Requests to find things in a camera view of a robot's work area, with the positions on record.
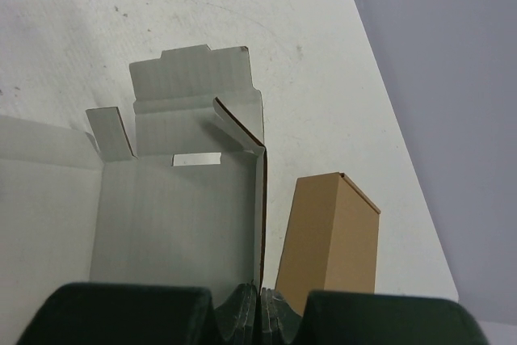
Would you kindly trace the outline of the brown folded cardboard box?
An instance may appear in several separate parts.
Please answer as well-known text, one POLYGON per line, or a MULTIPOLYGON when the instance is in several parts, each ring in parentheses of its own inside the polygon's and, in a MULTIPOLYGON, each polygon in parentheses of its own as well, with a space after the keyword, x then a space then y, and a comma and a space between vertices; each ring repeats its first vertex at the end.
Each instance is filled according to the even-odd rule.
POLYGON ((289 300, 314 289, 372 293, 380 210, 344 173, 299 178, 276 288, 289 300))

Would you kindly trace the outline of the white paper box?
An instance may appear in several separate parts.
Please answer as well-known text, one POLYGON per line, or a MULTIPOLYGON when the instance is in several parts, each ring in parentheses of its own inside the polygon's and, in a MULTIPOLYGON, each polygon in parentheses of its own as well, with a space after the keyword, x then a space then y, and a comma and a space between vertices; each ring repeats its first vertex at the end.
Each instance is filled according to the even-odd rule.
POLYGON ((136 140, 116 107, 91 131, 1 119, 1 301, 76 280, 191 285, 222 302, 263 281, 267 154, 246 47, 129 66, 136 140))

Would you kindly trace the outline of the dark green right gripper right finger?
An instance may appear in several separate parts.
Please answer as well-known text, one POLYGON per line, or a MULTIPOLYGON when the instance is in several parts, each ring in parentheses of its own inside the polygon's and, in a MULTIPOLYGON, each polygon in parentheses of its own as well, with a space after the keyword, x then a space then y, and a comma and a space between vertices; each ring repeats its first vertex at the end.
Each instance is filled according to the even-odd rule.
POLYGON ((427 297, 309 293, 297 314, 281 293, 261 295, 262 344, 486 344, 473 316, 456 302, 427 297))

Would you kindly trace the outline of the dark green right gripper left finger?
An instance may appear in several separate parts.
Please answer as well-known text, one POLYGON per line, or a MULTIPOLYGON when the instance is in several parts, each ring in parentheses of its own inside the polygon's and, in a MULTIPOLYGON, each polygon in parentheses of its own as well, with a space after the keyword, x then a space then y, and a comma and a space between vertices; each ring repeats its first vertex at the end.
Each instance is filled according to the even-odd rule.
POLYGON ((71 283, 42 304, 20 344, 251 344, 257 291, 219 307, 206 288, 71 283))

